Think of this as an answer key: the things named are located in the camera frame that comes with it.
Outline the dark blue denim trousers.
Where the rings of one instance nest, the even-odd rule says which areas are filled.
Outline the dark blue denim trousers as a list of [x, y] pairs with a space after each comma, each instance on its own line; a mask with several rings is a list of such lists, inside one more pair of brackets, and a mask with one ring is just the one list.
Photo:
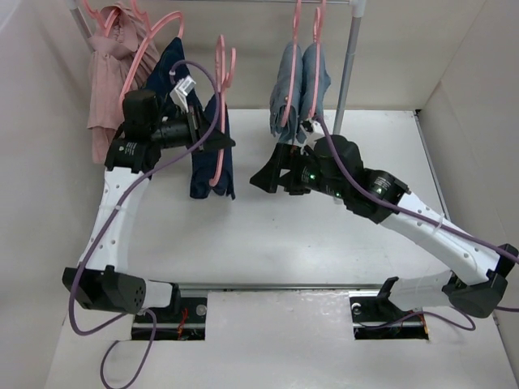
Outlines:
[[192, 199], [206, 199], [211, 192], [235, 199], [232, 149], [224, 150], [220, 178], [218, 183], [212, 186], [210, 180], [217, 172], [217, 161], [218, 151], [191, 155], [190, 197]]

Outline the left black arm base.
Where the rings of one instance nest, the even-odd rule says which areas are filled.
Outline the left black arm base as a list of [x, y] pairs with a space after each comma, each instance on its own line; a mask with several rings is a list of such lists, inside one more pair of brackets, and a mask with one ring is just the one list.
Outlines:
[[192, 341], [204, 340], [208, 312], [208, 295], [187, 291], [180, 300], [177, 314], [153, 308], [157, 317], [154, 340]]

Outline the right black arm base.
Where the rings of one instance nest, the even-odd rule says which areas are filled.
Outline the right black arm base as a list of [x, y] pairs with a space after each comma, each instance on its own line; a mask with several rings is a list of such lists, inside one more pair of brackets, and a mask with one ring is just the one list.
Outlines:
[[350, 297], [353, 332], [356, 340], [429, 340], [422, 314], [398, 322], [411, 314], [375, 296]]

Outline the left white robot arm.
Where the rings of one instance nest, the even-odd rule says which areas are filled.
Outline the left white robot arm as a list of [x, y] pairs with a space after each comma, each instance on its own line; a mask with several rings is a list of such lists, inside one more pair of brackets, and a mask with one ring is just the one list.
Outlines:
[[124, 121], [105, 158], [104, 190], [89, 245], [76, 268], [62, 282], [86, 310], [138, 314], [146, 309], [163, 321], [181, 313], [174, 283], [147, 280], [128, 272], [128, 253], [135, 217], [144, 192], [165, 149], [185, 147], [195, 153], [215, 152], [235, 142], [216, 129], [203, 108], [177, 108], [172, 118], [155, 92], [128, 92]]

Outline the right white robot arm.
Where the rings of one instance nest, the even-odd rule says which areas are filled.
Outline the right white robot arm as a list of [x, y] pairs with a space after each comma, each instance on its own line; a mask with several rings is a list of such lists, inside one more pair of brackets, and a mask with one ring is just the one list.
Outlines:
[[475, 318], [498, 308], [518, 251], [510, 245], [485, 247], [428, 207], [392, 174], [364, 166], [358, 145], [341, 135], [312, 147], [279, 143], [250, 183], [267, 193], [320, 192], [342, 201], [356, 216], [399, 233], [440, 260], [447, 271], [386, 279], [375, 299], [379, 316], [395, 318], [424, 306], [453, 306]]

